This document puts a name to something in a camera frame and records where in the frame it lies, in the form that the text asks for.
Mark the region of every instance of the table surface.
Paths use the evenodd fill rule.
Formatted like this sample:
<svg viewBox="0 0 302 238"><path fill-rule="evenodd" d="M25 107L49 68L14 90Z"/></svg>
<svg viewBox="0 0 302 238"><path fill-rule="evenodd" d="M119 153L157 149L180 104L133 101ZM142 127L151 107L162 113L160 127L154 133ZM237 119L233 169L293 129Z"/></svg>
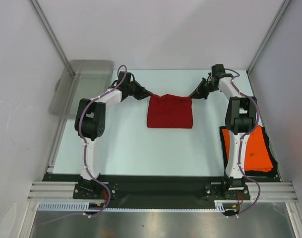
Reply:
<svg viewBox="0 0 302 238"><path fill-rule="evenodd" d="M131 70L135 79L160 96L188 96L209 70ZM252 95L245 71L236 85ZM219 127L225 125L228 100L221 92L207 100L192 100L193 128L147 128L149 98L129 97L112 106L106 129L95 146L101 174L153 176L222 176L223 154ZM82 140L74 120L66 122L55 161L54 174L79 174L83 168Z"/></svg>

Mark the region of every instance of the white backdrop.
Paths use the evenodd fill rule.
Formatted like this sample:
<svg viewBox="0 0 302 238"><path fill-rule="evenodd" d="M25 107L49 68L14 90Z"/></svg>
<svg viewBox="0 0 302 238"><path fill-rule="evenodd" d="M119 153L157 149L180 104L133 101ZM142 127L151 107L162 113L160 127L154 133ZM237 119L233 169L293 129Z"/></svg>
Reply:
<svg viewBox="0 0 302 238"><path fill-rule="evenodd" d="M247 69L283 0L39 0L69 60Z"/></svg>
<svg viewBox="0 0 302 238"><path fill-rule="evenodd" d="M284 181L292 181L302 207L302 0L292 1L251 84Z"/></svg>
<svg viewBox="0 0 302 238"><path fill-rule="evenodd" d="M57 122L48 108L62 70L28 1L0 0L0 217L16 203L11 238L45 169Z"/></svg>

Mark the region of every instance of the white wall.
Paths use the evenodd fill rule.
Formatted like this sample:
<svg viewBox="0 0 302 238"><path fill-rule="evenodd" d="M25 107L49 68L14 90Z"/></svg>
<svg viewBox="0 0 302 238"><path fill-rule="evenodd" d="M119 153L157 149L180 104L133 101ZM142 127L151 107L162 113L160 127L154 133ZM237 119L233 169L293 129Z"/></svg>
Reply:
<svg viewBox="0 0 302 238"><path fill-rule="evenodd" d="M283 0L39 0L70 60L247 69Z"/></svg>
<svg viewBox="0 0 302 238"><path fill-rule="evenodd" d="M280 172L302 206L302 0L292 1L251 82Z"/></svg>
<svg viewBox="0 0 302 238"><path fill-rule="evenodd" d="M27 0L0 0L0 216L44 169L56 126L48 107L63 65Z"/></svg>

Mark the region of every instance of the red cloth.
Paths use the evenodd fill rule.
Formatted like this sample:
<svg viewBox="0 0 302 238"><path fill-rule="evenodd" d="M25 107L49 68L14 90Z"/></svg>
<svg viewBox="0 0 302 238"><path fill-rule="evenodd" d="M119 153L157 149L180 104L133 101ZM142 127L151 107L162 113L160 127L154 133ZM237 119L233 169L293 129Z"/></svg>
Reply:
<svg viewBox="0 0 302 238"><path fill-rule="evenodd" d="M146 124L150 128L192 128L191 98L153 94Z"/></svg>

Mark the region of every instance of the shiny metal surface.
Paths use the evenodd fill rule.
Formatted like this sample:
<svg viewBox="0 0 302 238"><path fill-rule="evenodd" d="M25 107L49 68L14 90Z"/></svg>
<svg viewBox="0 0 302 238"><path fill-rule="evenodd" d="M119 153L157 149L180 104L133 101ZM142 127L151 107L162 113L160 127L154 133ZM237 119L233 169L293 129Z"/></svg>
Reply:
<svg viewBox="0 0 302 238"><path fill-rule="evenodd" d="M220 213L104 212L75 215L42 225L66 212L37 212L30 238L294 238L283 203L257 204L237 218Z"/></svg>

